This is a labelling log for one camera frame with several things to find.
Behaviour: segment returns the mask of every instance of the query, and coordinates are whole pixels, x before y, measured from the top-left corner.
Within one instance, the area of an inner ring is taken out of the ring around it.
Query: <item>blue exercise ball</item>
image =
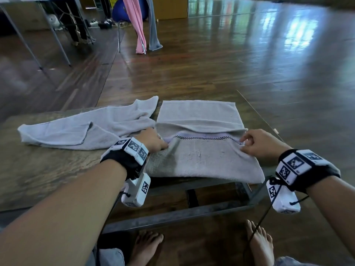
[[[148,17],[147,0],[138,0],[138,1],[139,1],[139,6],[141,8],[142,20],[145,20]],[[123,3],[123,0],[117,0],[115,5],[113,6],[112,19],[115,22],[119,22],[119,21],[131,22],[130,18],[128,17],[128,14],[126,12],[126,7],[125,7],[125,4]]]

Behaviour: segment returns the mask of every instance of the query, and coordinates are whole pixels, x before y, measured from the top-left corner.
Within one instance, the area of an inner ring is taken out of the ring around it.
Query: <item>black pants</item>
[[[111,10],[110,10],[110,1],[109,0],[100,0],[102,9],[104,9],[104,13],[106,18],[111,18]]]
[[[75,21],[76,24],[78,25],[79,31],[80,31],[80,36],[82,39],[86,40],[87,35],[84,27],[84,22],[80,18],[79,10],[78,7],[76,6],[75,0],[52,0],[56,4],[57,7],[54,6],[56,9],[56,12],[58,12],[59,15],[65,13],[69,13],[69,9],[71,13],[75,16]],[[74,42],[79,42],[78,34],[76,32],[76,26],[74,25],[74,22],[68,14],[63,14],[61,17],[60,21],[64,24],[64,26],[68,29],[69,34],[71,38],[73,39]]]

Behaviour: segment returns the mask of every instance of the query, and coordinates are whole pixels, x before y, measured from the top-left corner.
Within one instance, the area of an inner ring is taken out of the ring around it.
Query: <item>gray cloth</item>
[[[120,137],[127,137],[155,121],[149,117],[157,107],[158,96],[135,100],[128,106],[103,107],[35,125],[21,125],[21,141],[27,144],[74,150],[111,147]]]
[[[163,46],[160,44],[157,35],[157,26],[155,24],[155,14],[153,0],[147,0],[149,6],[149,50],[161,49]]]
[[[275,260],[274,266],[317,266],[310,263],[301,263],[291,257],[279,257]]]
[[[149,157],[144,171],[150,177],[264,182],[258,161],[240,151],[246,129],[235,103],[163,101],[155,127],[169,147]]]
[[[123,253],[118,248],[100,249],[100,264],[101,266],[124,266],[125,259]],[[85,266],[95,266],[95,256],[91,252]]]

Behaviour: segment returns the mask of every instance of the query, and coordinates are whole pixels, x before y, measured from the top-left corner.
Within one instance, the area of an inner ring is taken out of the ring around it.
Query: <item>pink cloth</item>
[[[139,5],[139,1],[123,0],[123,3],[125,4],[128,17],[130,18],[130,21],[132,22],[132,25],[138,34],[136,53],[143,54],[144,51],[143,51],[142,43],[144,44],[144,48],[146,49],[147,42],[143,33],[143,19],[142,19],[142,12],[141,12],[141,7]]]

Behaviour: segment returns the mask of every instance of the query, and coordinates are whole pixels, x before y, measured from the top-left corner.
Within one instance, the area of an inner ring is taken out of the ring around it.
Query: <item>bare foot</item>
[[[254,222],[246,220],[246,232],[248,239],[255,230]],[[266,234],[264,228],[259,227],[250,241],[251,253],[253,253],[255,266],[272,266],[275,263],[272,238]]]
[[[164,236],[154,232],[140,234],[133,247],[130,263],[127,266],[146,266],[155,254]]]

